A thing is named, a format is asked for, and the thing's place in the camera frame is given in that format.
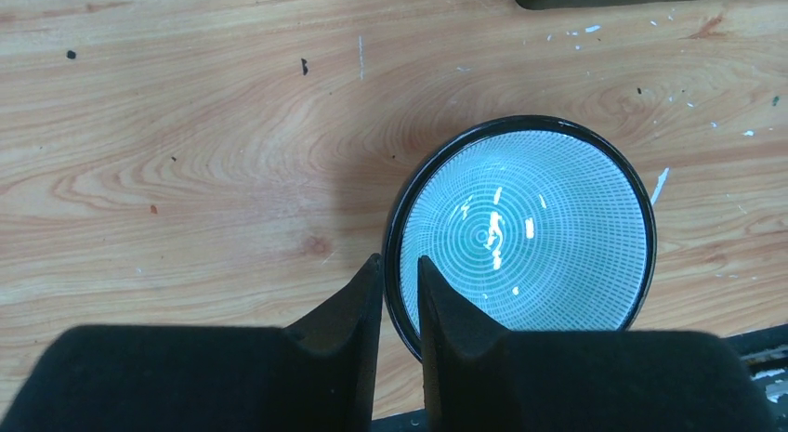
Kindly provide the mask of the black celadon bowl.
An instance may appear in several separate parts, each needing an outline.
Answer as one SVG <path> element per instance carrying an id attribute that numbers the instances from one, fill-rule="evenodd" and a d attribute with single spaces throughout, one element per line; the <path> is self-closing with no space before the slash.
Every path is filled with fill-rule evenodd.
<path id="1" fill-rule="evenodd" d="M 417 268 L 514 331 L 625 330 L 652 282 L 647 187 L 607 139 L 571 121 L 514 115 L 453 137 L 414 170 L 382 241 L 388 313 L 422 355 Z"/>

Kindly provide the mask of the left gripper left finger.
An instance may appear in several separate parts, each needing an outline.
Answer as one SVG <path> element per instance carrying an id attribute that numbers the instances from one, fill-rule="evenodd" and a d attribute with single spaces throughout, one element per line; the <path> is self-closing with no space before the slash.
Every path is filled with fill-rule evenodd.
<path id="1" fill-rule="evenodd" d="M 382 258 L 280 327 L 82 325 L 43 353 L 5 431 L 366 431 Z"/>

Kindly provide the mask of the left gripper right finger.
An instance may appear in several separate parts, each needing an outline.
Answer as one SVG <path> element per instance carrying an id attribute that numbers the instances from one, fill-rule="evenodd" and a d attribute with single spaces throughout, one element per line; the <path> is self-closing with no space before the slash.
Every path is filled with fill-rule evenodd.
<path id="1" fill-rule="evenodd" d="M 773 431 L 729 344 L 692 331 L 511 331 L 418 262 L 432 431 Z"/>

